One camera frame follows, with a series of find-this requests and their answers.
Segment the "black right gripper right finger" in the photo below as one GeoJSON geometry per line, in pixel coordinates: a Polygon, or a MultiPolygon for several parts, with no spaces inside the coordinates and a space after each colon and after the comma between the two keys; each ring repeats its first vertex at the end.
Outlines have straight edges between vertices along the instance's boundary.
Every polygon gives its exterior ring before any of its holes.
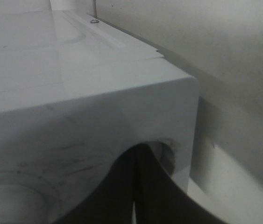
{"type": "Polygon", "coordinates": [[[183,192],[147,144],[135,147],[135,216],[138,224],[222,224],[183,192]]]}

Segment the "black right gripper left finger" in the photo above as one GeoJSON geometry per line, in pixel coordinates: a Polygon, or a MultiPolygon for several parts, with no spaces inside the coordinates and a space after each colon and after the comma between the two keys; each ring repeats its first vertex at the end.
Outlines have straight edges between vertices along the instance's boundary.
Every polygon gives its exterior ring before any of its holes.
{"type": "Polygon", "coordinates": [[[131,224],[136,184],[136,147],[124,152],[99,186],[56,224],[131,224]]]}

